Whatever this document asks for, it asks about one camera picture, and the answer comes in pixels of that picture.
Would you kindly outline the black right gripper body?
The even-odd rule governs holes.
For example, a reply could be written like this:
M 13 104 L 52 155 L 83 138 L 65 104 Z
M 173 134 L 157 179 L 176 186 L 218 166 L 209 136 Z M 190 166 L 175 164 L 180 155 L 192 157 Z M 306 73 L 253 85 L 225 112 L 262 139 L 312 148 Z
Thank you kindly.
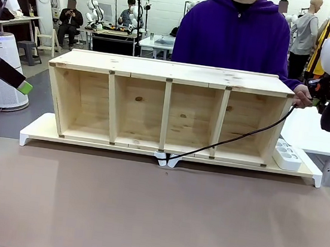
M 312 78 L 307 81 L 307 87 L 312 98 L 320 99 L 319 106 L 315 106 L 319 114 L 322 114 L 330 101 L 330 76 L 323 75 L 320 78 Z

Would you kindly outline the person's left hand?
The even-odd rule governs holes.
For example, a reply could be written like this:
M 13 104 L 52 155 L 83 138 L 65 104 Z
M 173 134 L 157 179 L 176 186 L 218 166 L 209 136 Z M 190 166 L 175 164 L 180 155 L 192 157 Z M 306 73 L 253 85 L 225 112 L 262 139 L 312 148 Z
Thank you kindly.
M 309 108 L 313 106 L 312 97 L 308 90 L 308 87 L 301 84 L 295 87 L 293 90 L 294 94 L 294 105 L 296 108 Z

